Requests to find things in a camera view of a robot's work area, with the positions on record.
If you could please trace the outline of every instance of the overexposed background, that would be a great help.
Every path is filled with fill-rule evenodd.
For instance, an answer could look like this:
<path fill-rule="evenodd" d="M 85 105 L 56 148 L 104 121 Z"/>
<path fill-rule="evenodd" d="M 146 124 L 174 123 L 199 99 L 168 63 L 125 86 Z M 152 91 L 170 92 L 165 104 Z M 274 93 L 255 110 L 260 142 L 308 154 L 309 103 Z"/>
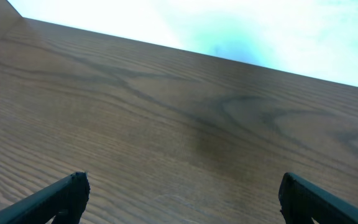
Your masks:
<path fill-rule="evenodd" d="M 358 0 L 9 0 L 31 19 L 358 86 Z"/>

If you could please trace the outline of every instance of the bright light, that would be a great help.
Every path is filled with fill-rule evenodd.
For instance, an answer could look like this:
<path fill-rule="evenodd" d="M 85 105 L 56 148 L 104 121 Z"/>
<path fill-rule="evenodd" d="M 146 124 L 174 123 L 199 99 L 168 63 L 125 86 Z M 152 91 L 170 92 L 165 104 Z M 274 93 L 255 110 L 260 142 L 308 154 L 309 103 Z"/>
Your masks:
<path fill-rule="evenodd" d="M 9 2 L 31 19 L 358 86 L 358 1 Z"/>

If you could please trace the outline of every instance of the white wall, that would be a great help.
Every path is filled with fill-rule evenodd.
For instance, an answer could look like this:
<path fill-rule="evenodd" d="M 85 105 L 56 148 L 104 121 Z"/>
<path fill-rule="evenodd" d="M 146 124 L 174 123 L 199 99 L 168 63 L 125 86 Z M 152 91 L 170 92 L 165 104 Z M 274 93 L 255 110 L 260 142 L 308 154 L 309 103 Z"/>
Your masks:
<path fill-rule="evenodd" d="M 9 0 L 24 17 L 358 86 L 358 0 Z"/>

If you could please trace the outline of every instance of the wooden table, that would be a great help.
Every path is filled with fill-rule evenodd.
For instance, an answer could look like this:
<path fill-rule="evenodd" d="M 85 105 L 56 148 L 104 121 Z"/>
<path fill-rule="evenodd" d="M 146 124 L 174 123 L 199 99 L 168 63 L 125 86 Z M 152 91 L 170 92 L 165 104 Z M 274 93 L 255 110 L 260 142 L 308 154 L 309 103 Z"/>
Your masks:
<path fill-rule="evenodd" d="M 358 207 L 358 88 L 20 19 L 0 40 L 0 209 L 76 170 L 83 223 L 284 223 L 288 171 Z"/>

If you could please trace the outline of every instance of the wooden tabletop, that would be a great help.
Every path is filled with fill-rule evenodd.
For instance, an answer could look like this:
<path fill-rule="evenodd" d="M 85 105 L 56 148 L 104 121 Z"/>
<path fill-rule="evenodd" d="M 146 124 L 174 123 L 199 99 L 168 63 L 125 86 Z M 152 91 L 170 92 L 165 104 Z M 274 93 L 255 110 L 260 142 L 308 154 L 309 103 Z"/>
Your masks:
<path fill-rule="evenodd" d="M 0 209 L 74 171 L 83 223 L 285 223 L 285 172 L 358 207 L 358 88 L 23 19 L 0 40 Z"/>

